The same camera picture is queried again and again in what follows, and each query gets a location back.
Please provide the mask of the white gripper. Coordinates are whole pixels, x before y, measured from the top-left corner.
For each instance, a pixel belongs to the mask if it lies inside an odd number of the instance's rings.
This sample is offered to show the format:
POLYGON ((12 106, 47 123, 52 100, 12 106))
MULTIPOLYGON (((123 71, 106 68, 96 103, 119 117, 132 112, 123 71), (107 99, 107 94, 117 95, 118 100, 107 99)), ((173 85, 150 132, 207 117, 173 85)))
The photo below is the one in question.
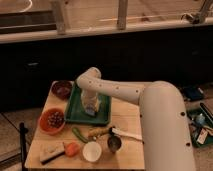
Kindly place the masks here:
POLYGON ((99 110, 100 102, 99 102, 97 93, 88 94, 83 92, 81 94, 81 101, 82 101, 84 110, 86 108, 93 108, 95 109, 96 112, 99 110))

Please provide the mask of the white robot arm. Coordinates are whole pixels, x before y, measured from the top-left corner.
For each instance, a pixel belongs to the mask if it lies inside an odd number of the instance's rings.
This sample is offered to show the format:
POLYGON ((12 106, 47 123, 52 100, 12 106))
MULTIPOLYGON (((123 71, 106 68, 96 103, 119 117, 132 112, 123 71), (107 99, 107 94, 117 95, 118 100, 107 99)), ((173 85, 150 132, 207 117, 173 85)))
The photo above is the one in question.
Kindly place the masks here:
POLYGON ((196 171, 180 91, 165 81, 133 84, 103 80, 100 75, 91 67, 77 77, 77 85, 139 106, 145 171, 196 171))

